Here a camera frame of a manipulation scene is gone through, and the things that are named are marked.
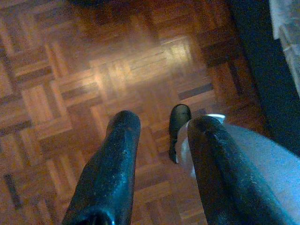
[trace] foot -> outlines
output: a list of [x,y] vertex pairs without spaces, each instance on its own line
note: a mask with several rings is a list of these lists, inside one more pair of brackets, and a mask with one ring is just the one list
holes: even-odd
[[170,115],[170,124],[169,124],[169,134],[170,134],[170,149],[169,149],[169,157],[174,163],[178,163],[176,161],[176,151],[175,144],[177,142],[177,133],[180,128],[186,124],[189,120],[191,120],[192,115],[189,107],[187,105],[177,105],[172,109]]

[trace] shoe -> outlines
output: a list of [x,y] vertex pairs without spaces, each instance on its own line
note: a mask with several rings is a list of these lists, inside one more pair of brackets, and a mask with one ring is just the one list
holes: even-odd
[[180,128],[192,119],[192,114],[187,105],[176,105],[170,115],[169,134],[170,134],[170,149],[169,157],[174,163],[176,161],[175,144],[177,142],[177,134]]

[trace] parquet floor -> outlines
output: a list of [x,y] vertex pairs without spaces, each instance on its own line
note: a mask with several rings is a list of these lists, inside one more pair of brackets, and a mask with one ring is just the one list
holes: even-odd
[[0,224],[59,224],[120,110],[142,123],[134,225],[206,224],[168,160],[174,105],[267,135],[225,0],[2,0],[0,38]]

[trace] dark wall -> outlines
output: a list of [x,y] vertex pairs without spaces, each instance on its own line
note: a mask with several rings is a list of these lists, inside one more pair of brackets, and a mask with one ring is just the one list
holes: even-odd
[[273,140],[300,156],[300,99],[280,41],[273,39],[269,1],[228,3]]

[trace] wooden floor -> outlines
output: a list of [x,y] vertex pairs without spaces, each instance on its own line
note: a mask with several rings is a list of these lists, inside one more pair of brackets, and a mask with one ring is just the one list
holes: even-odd
[[59,224],[120,110],[142,122],[134,225],[206,224],[167,156],[174,105],[267,135],[225,0],[2,0],[0,37],[0,224]]

